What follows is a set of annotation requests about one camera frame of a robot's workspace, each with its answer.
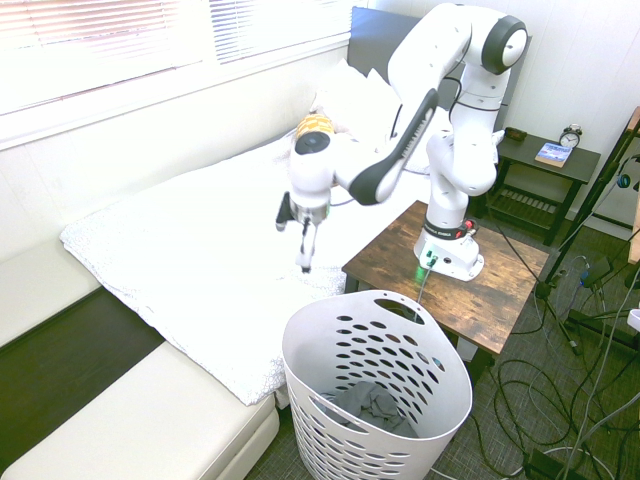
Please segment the gray carpet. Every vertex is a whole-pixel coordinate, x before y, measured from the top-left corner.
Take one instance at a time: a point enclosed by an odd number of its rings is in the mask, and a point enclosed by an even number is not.
[[[485,228],[495,229],[495,226],[488,221],[481,223]],[[538,237],[503,223],[500,225],[509,237],[552,254],[541,275],[544,279],[546,272],[555,261],[554,252],[559,242],[556,241],[552,247],[544,247]],[[589,228],[583,228],[562,263],[561,270],[565,270],[566,274],[559,280],[558,288],[550,297],[556,311],[565,311],[575,293],[574,308],[585,314],[602,312],[601,300],[596,299],[595,296],[590,297],[589,290],[577,288],[579,275],[585,269],[584,260],[579,256],[585,256],[587,261],[593,264],[605,255],[612,258],[621,248],[624,250],[614,262],[616,268],[626,265],[628,249],[625,247],[625,242]],[[620,308],[627,294],[623,283],[624,277],[631,270],[625,267],[621,274],[604,285],[604,308],[607,311],[616,311]],[[639,300],[640,291],[632,291],[627,301],[627,308],[638,305]],[[538,301],[537,307],[536,309],[534,296],[530,295],[514,332],[538,329],[544,305]],[[626,315],[621,317],[618,326],[624,331],[633,332],[626,325]],[[600,354],[606,348],[607,339],[601,342],[600,334],[584,328],[572,331],[570,334],[583,349],[583,355],[573,354],[557,322],[547,314],[542,329],[538,329],[535,333],[512,335],[496,365],[486,370],[475,386],[472,415],[479,424],[485,455],[494,469],[499,472],[504,474],[516,472],[523,465],[523,451],[531,453],[533,448],[548,451],[575,444],[576,433],[569,428],[568,416],[563,409],[569,411],[577,391],[571,413],[574,424],[579,428],[585,415],[587,400],[593,389],[593,382],[602,365]],[[596,361],[598,363],[589,379],[587,371],[592,369]],[[637,352],[613,344],[599,383],[599,386],[606,386],[606,388],[591,402],[590,419],[587,421],[585,431],[605,415],[625,404],[640,390],[638,364]],[[509,384],[510,380],[523,383]],[[508,403],[505,403],[501,392],[504,392]],[[543,395],[550,398],[560,412]],[[639,408],[640,402],[637,402],[609,421],[606,428],[600,428],[588,442],[592,455],[613,475],[616,474],[616,468],[619,466],[618,478],[640,479],[640,441],[637,432],[628,435],[621,450],[626,429],[638,422]],[[247,479],[310,480],[313,478],[298,455],[289,409],[280,412],[280,421],[278,436]],[[550,455],[564,462],[567,459],[568,450],[566,448],[557,450]],[[574,460],[577,460],[574,464],[578,465],[578,472],[588,479],[611,478],[599,464],[600,469],[597,472],[593,466],[596,462],[586,455],[577,454]],[[463,424],[433,468],[457,480],[502,478],[502,475],[498,475],[487,467],[480,448],[478,432],[471,418]],[[443,477],[433,471],[426,477],[429,480],[438,478]],[[521,473],[518,478],[525,478],[524,473]]]

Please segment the book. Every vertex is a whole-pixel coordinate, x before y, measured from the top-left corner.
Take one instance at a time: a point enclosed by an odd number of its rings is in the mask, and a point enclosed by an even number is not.
[[[571,147],[563,147],[555,143],[545,143],[536,155],[536,160],[541,163],[546,163],[547,165],[562,168],[567,162],[571,150],[573,150]]]

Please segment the gray cloth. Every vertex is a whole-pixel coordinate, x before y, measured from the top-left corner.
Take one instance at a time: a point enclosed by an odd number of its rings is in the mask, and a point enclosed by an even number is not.
[[[349,390],[336,395],[332,402],[354,417],[382,430],[402,437],[418,438],[407,419],[398,413],[396,402],[391,394],[375,383],[359,382]],[[363,431],[331,410],[325,413],[329,418],[347,428]]]

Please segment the white bedsheet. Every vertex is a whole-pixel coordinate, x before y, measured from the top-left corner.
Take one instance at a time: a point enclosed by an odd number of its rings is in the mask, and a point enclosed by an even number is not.
[[[291,137],[175,177],[61,234],[109,291],[244,404],[285,382],[281,339],[302,306],[342,292],[350,258],[416,199],[427,177],[404,173],[384,204],[334,207],[320,225],[311,274],[294,264],[300,225],[275,217]],[[347,198],[336,191],[333,203]]]

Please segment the window blind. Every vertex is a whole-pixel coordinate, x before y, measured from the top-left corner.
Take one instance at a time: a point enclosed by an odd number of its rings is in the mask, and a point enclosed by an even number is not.
[[[0,114],[348,32],[358,0],[0,1]]]
[[[358,0],[210,0],[221,64],[349,32]]]

